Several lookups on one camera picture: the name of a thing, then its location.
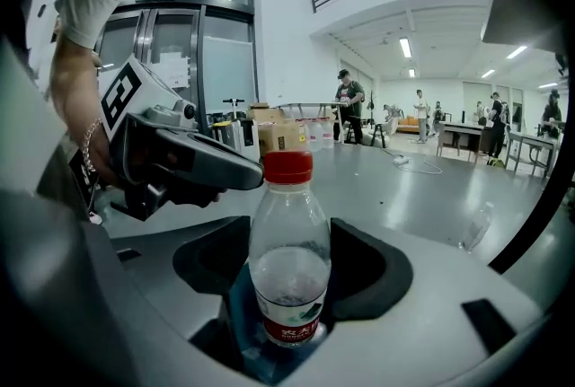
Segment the door frame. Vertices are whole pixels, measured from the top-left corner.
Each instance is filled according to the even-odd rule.
[[[152,44],[154,43],[154,29],[158,17],[163,15],[185,15],[191,17],[191,37],[190,37],[190,87],[187,89],[179,89],[177,92],[184,100],[191,101],[196,105],[196,121],[199,124],[199,131],[206,134],[208,132],[208,118],[206,117],[206,104],[204,100],[204,85],[201,73],[201,59],[200,46],[201,41],[199,37],[200,25],[202,14],[205,15],[205,5],[202,9],[181,9],[181,8],[156,8],[148,10],[146,18],[146,25],[143,32],[141,44],[141,57],[140,60],[146,66],[152,64]],[[192,97],[192,89],[197,88],[198,100]]]
[[[133,10],[133,11],[127,11],[127,12],[114,13],[113,15],[111,15],[110,18],[108,19],[108,21],[106,22],[106,24],[104,24],[102,30],[100,31],[100,35],[98,36],[98,39],[96,40],[96,44],[93,48],[94,52],[96,52],[98,55],[100,55],[100,52],[102,50],[102,42],[104,39],[104,32],[106,29],[106,25],[108,23],[116,22],[118,20],[124,20],[124,19],[128,19],[128,18],[137,18],[136,31],[134,32],[134,42],[133,42],[132,47],[133,47],[133,52],[134,52],[135,57],[137,59],[140,59],[140,56],[138,55],[140,39],[143,40],[144,28],[146,26],[146,22],[147,22],[149,13],[150,13],[149,10],[142,9],[142,10]]]

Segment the ceiling light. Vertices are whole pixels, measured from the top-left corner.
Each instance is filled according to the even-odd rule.
[[[411,58],[411,47],[410,42],[407,38],[399,39],[399,43],[402,44],[403,54],[406,58]]]
[[[510,60],[511,58],[515,58],[517,55],[519,55],[523,50],[525,50],[527,48],[527,46],[521,46],[520,48],[518,48],[517,50],[515,50],[514,52],[511,52],[509,54],[509,56],[507,57],[508,60]]]

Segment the orange sofa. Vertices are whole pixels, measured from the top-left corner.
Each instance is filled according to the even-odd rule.
[[[420,123],[413,116],[407,116],[407,119],[399,119],[397,131],[401,133],[420,133]]]

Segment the bracelet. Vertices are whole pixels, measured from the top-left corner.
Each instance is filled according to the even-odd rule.
[[[96,128],[98,128],[101,124],[102,119],[96,119],[84,133],[84,141],[82,143],[82,156],[84,157],[84,166],[90,173],[94,173],[96,171],[96,169],[93,168],[92,161],[90,160],[90,140],[92,139],[92,135],[96,131]]]

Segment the plastic water bottle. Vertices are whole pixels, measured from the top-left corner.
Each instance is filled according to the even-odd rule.
[[[473,248],[477,246],[485,236],[485,233],[489,230],[492,219],[493,204],[491,202],[486,202],[483,208],[473,215],[467,235],[459,242],[459,249],[471,253]]]
[[[333,149],[333,125],[329,119],[322,119],[323,149]]]
[[[307,125],[307,121],[305,119],[296,119],[296,122],[304,127],[305,149],[310,151],[310,135],[309,135],[309,126]]]
[[[319,324],[332,262],[330,230],[310,190],[308,152],[264,159],[268,190],[250,233],[250,274],[268,339],[298,347]]]
[[[307,122],[309,125],[309,150],[315,153],[323,148],[323,129],[318,119]]]

